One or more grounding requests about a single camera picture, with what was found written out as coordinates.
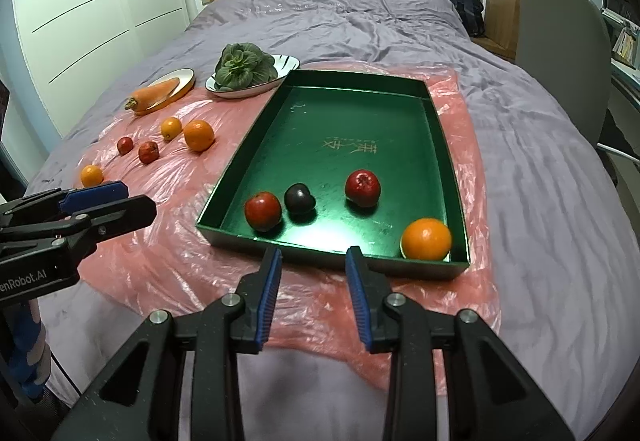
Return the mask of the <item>blue gloved left hand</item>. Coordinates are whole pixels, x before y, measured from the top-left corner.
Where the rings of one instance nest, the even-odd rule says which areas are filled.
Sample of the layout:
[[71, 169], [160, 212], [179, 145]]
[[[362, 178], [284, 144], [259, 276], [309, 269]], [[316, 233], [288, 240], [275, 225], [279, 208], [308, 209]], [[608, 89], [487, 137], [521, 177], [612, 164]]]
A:
[[51, 354], [37, 300], [1, 310], [1, 390], [12, 406], [38, 403], [50, 376]]

